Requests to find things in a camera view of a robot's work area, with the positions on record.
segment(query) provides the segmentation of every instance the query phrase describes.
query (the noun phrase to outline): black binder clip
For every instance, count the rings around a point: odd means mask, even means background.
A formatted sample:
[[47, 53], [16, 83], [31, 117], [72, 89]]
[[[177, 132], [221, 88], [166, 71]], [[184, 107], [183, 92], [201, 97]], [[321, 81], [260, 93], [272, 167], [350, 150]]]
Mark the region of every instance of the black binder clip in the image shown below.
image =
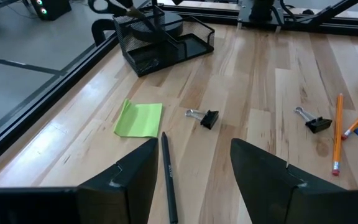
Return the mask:
[[294, 110], [296, 113], [300, 114], [306, 120], [306, 126], [310, 128], [310, 131], [315, 134], [319, 131], [325, 130], [330, 127], [333, 122], [330, 119], [324, 119], [323, 117], [315, 117], [309, 112], [305, 111], [302, 107], [297, 107]]
[[[198, 116], [198, 114], [202, 114], [204, 115], [204, 118], [200, 118]], [[218, 111], [210, 111], [208, 110], [207, 113], [203, 113], [197, 110], [187, 110], [186, 111], [186, 116], [191, 116], [196, 118], [197, 120], [200, 121], [200, 125], [208, 128], [209, 130], [212, 129], [212, 127], [214, 126], [216, 120], [219, 117], [219, 112]]]

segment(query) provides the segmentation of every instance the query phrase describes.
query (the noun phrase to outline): wooden table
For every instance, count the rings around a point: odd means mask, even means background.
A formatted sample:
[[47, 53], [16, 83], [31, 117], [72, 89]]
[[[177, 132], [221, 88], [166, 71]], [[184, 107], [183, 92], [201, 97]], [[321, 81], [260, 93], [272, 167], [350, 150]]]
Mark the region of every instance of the wooden table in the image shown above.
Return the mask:
[[[358, 116], [358, 37], [216, 29], [215, 52], [137, 78], [112, 50], [0, 158], [0, 187], [78, 185], [146, 139], [112, 129], [125, 98], [163, 103], [181, 223], [250, 223], [234, 180], [230, 141], [241, 138], [346, 189], [358, 189], [358, 137], [343, 144], [331, 175], [333, 125], [312, 134], [293, 112], [334, 119], [344, 94], [344, 129]], [[218, 110], [212, 130], [188, 108]], [[167, 223], [160, 153], [149, 223]]]

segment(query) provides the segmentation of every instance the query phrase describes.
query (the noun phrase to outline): black cable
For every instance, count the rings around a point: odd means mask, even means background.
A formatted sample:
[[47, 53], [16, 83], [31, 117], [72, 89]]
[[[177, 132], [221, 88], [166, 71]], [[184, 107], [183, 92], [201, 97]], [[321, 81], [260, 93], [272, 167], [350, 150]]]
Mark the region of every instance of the black cable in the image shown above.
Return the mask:
[[116, 25], [112, 19], [98, 19], [93, 22], [91, 30], [93, 40], [96, 46], [99, 46], [106, 40], [104, 31], [116, 30]]
[[290, 15], [290, 17], [292, 18], [292, 25], [294, 26], [298, 21], [295, 17], [295, 15], [291, 12], [291, 10], [289, 10], [285, 4], [284, 4], [284, 0], [280, 0], [280, 5], [281, 7], [283, 8], [283, 10], [288, 14]]
[[14, 12], [15, 12], [17, 15], [19, 15], [19, 16], [26, 17], [26, 18], [28, 18], [28, 19], [36, 19], [36, 18], [38, 18], [38, 16], [30, 17], [30, 16], [22, 15], [22, 14], [18, 13], [16, 10], [14, 10], [13, 8], [11, 8], [9, 5], [7, 5], [7, 7], [8, 7], [9, 9], [11, 9], [12, 11], [14, 11]]
[[283, 26], [284, 26], [284, 22], [281, 21], [281, 18], [280, 18], [280, 15], [278, 14], [277, 9], [276, 9], [274, 6], [272, 6], [271, 9], [272, 9], [272, 11], [273, 11], [273, 13], [274, 13], [274, 16], [275, 16], [276, 19], [277, 19], [278, 24], [283, 27]]

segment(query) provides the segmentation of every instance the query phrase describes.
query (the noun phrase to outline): black mesh pen holder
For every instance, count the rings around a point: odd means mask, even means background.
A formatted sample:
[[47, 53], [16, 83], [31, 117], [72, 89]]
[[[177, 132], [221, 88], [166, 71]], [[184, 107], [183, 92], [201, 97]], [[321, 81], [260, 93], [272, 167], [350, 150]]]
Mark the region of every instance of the black mesh pen holder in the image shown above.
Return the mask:
[[140, 75], [149, 70], [155, 70], [158, 61], [147, 52], [133, 54], [133, 51], [142, 52], [148, 45], [164, 42], [168, 36], [164, 31], [164, 12], [154, 7], [144, 13], [144, 17], [134, 19], [127, 16], [115, 17], [116, 33], [122, 54], [135, 72]]
[[[122, 54], [139, 77], [214, 50], [212, 28], [193, 17], [165, 23], [164, 15], [154, 6], [141, 19], [114, 18]], [[166, 32], [172, 26], [181, 28]]]

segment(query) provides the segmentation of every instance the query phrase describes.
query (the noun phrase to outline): black metal frame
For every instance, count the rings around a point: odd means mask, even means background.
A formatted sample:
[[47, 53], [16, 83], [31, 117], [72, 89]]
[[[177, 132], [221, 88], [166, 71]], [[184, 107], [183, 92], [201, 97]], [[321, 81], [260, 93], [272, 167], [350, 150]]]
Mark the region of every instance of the black metal frame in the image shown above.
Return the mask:
[[273, 19], [256, 21], [250, 19], [255, 0], [243, 0], [239, 13], [239, 26], [255, 27], [270, 30], [294, 30], [317, 32], [324, 34], [356, 35], [358, 36], [358, 18], [335, 17], [358, 3], [358, 0], [342, 0], [334, 6], [328, 6], [316, 15], [290, 15], [285, 12], [282, 1], [274, 0], [271, 6]]
[[[141, 5], [141, 7], [149, 5], [151, 5], [151, 3], [146, 1]], [[167, 6], [159, 4], [159, 7], [164, 11], [175, 12], [184, 17], [193, 16], [200, 21], [207, 23], [255, 27], [258, 29], [277, 30], [278, 27], [281, 27], [285, 30], [358, 35], [358, 19], [333, 17], [338, 15], [342, 10], [347, 9], [348, 6], [349, 4], [324, 9], [312, 19], [306, 15], [295, 15], [296, 19], [300, 21], [300, 23], [296, 26], [293, 26], [291, 15], [284, 14], [281, 10], [278, 10], [280, 15], [282, 14], [284, 21], [283, 25], [280, 26], [277, 20], [276, 22], [250, 21], [249, 10], [251, 9], [251, 6], [247, 8], [247, 5], [243, 5], [240, 11], [236, 11], [227, 9], [207, 9], [200, 7]], [[38, 100], [36, 104], [31, 106], [22, 116], [20, 116], [16, 122], [5, 129], [0, 134], [0, 155], [2, 155], [2, 153], [4, 153], [9, 148], [9, 146], [11, 146], [22, 134], [24, 134], [47, 110], [49, 110], [73, 85], [75, 85], [82, 77], [84, 77], [86, 73], [90, 71], [92, 67], [95, 66], [117, 44], [118, 39], [116, 38], [116, 35], [113, 34], [101, 45], [99, 45], [97, 49], [92, 50], [84, 60], [82, 60], [80, 63], [77, 63], [73, 69], [69, 70], [67, 76], [63, 77], [56, 86], [48, 91], [46, 95], [42, 96], [41, 99]]]

